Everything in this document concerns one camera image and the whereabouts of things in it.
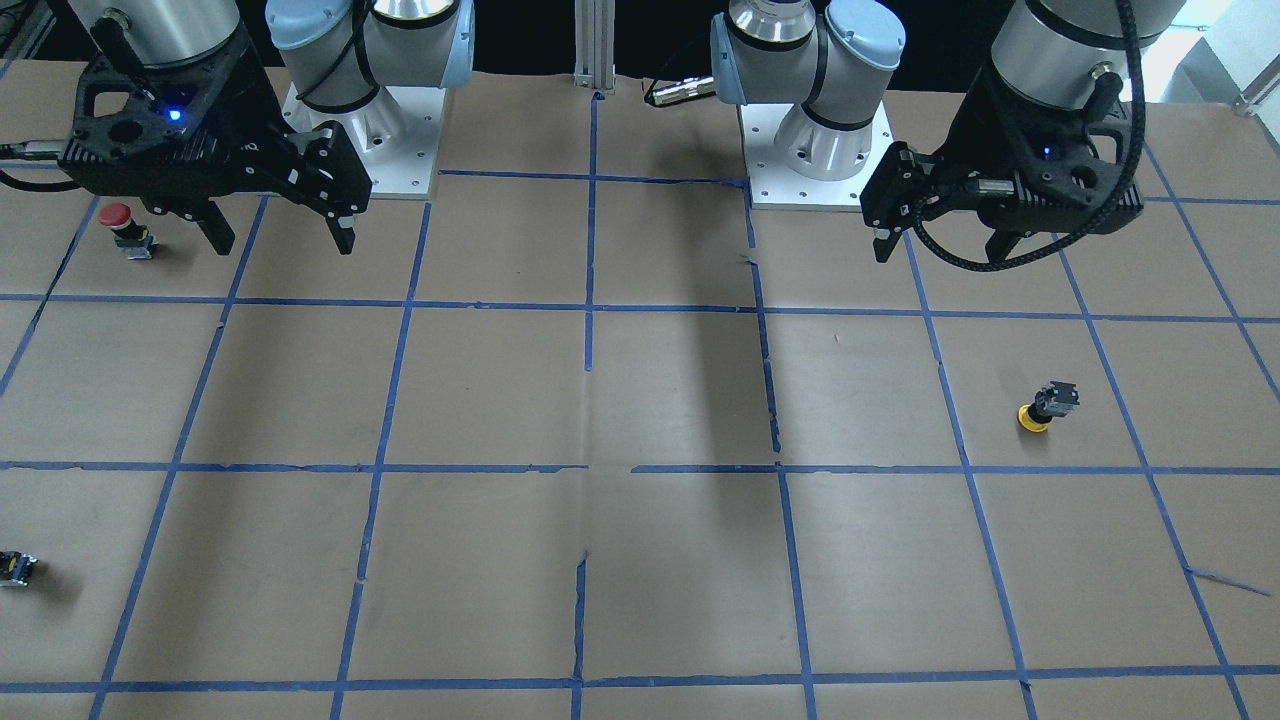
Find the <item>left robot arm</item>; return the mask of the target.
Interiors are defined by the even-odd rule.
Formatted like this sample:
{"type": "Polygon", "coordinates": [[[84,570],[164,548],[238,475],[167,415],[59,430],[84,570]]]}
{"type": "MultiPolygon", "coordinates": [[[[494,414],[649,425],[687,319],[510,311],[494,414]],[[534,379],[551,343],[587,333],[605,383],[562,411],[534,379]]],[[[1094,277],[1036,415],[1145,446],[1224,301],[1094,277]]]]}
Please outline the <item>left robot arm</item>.
{"type": "Polygon", "coordinates": [[[733,1],[710,22],[721,101],[785,104],[783,164],[841,181],[868,163],[860,195],[886,263],[911,231],[969,272],[1038,261],[1135,220],[1146,141],[1142,53],[1178,1],[1016,1],[948,133],[933,152],[870,151],[873,119],[906,42],[877,1],[733,1]]]}

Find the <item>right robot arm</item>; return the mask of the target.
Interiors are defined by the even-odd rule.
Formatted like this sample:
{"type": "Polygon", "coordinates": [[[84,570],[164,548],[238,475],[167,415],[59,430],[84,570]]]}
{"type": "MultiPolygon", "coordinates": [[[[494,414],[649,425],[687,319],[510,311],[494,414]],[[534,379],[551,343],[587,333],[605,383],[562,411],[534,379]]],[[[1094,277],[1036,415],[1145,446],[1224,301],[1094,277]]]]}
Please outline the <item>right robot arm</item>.
{"type": "Polygon", "coordinates": [[[372,172],[424,164],[428,118],[398,92],[468,82],[471,1],[270,1],[291,73],[282,106],[233,1],[74,1],[97,55],[79,77],[58,165],[100,196],[137,199],[196,224],[215,252],[236,233],[218,208],[273,193],[319,214],[339,252],[387,192],[372,172]]]}

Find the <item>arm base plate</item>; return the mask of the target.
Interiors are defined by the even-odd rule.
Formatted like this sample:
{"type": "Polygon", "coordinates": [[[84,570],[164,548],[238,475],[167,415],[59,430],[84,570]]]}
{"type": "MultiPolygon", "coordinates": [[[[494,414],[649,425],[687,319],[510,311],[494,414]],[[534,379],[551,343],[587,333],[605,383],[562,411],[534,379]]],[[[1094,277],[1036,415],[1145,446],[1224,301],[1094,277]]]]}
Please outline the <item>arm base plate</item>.
{"type": "Polygon", "coordinates": [[[365,108],[333,115],[307,108],[292,85],[284,117],[297,131],[340,123],[372,182],[372,199],[428,200],[436,174],[449,91],[392,86],[365,108]]]}
{"type": "Polygon", "coordinates": [[[797,104],[749,104],[739,113],[751,201],[760,209],[859,213],[893,141],[884,105],[855,131],[824,127],[797,104]]]}

